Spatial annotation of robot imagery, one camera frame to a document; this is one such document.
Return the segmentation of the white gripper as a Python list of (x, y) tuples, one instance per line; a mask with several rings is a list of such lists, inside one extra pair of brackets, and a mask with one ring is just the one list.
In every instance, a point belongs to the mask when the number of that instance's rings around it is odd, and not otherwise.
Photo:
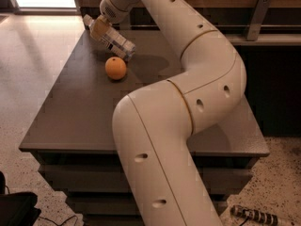
[(129, 14), (129, 0), (102, 0), (100, 11), (102, 15), (90, 27), (90, 36), (94, 40), (105, 42), (104, 35), (109, 30), (110, 23), (118, 24)]

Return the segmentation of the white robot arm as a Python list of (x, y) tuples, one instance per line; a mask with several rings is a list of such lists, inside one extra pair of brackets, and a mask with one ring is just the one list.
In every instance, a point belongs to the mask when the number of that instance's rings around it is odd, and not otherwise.
[(121, 22), (142, 2), (182, 73), (137, 89), (112, 118), (119, 160), (145, 226), (223, 226), (186, 145), (220, 122), (245, 92), (246, 68), (227, 38), (184, 0), (102, 0)]

